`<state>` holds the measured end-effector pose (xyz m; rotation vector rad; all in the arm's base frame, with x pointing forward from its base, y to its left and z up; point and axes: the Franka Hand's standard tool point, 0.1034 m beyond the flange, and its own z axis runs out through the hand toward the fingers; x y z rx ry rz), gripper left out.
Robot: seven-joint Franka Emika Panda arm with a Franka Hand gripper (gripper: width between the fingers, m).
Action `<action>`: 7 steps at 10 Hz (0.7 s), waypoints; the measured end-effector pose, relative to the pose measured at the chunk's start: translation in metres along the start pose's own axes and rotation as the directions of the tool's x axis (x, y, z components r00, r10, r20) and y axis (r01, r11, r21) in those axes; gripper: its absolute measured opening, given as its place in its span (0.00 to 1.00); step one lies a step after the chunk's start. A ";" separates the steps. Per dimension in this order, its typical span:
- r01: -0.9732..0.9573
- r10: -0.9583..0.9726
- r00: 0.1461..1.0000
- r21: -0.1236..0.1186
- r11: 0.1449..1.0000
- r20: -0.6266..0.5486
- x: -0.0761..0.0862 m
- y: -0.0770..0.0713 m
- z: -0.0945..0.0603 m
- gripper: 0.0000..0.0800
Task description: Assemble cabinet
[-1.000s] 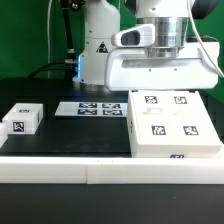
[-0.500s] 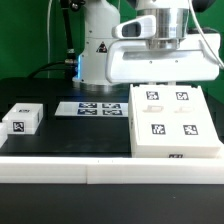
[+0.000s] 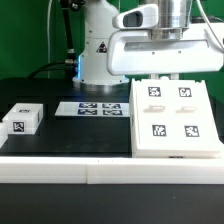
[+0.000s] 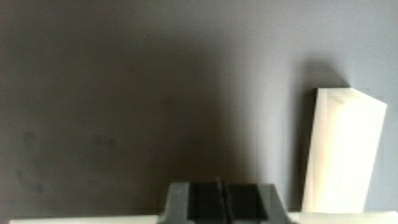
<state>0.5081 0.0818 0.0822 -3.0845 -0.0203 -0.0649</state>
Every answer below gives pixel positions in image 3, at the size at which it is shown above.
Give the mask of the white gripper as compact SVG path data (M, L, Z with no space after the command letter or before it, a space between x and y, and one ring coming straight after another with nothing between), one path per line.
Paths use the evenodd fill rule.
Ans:
M149 30L115 32L108 44L111 75L178 74L219 71L224 50L206 23L191 24L179 40L152 40Z

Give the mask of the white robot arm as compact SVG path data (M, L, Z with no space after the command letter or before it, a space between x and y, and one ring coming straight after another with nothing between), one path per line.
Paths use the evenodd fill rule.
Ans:
M109 91L129 75L218 71L224 66L224 22L192 23L198 0L139 0L119 12L107 0L87 0L85 47L78 57L76 87Z

